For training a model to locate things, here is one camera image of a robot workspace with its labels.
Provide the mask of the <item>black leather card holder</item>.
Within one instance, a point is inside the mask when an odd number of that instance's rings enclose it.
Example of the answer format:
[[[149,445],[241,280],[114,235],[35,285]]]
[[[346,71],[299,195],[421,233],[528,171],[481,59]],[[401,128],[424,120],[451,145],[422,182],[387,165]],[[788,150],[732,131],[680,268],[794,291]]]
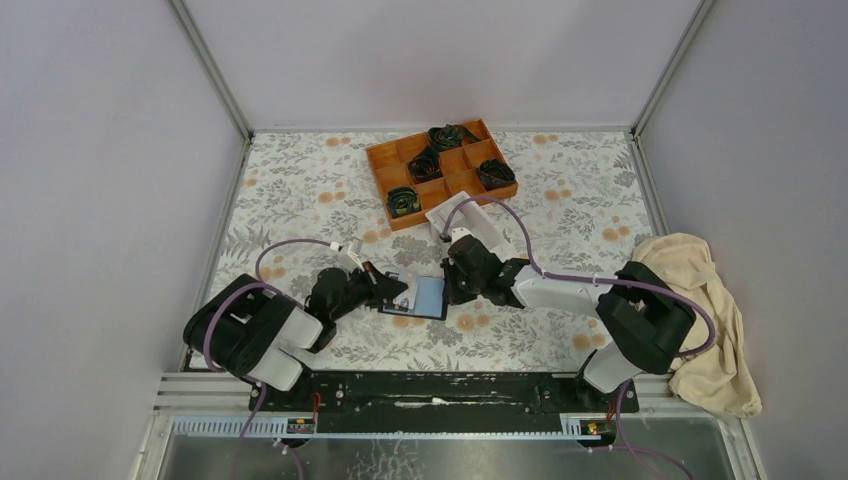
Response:
[[[396,296],[390,304],[379,307],[379,313],[436,321],[447,318],[448,303],[442,277],[422,276],[403,269],[389,271],[386,275],[405,283],[408,289]]]

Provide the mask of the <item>white plastic card box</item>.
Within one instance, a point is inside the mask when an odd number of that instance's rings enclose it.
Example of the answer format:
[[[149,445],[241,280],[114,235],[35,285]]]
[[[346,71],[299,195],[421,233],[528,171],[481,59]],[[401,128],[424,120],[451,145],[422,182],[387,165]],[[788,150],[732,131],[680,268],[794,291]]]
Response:
[[[471,200],[465,191],[460,191],[428,210],[425,218],[429,222],[431,236],[437,244],[443,246],[444,252],[451,244],[450,230],[465,227],[501,261],[517,256],[515,247],[496,227],[492,217],[476,201]]]

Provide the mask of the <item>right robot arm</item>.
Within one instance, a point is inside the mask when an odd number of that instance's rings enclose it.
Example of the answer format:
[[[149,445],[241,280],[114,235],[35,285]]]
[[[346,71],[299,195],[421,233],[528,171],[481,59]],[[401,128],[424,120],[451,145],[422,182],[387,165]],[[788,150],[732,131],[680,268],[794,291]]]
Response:
[[[640,373],[663,374],[694,326],[694,309],[645,265],[628,262],[613,276],[541,273],[528,259],[501,259],[466,229],[452,233],[441,266],[449,304],[479,297],[515,309],[548,308],[601,321],[610,342],[581,366],[575,402],[597,412]]]

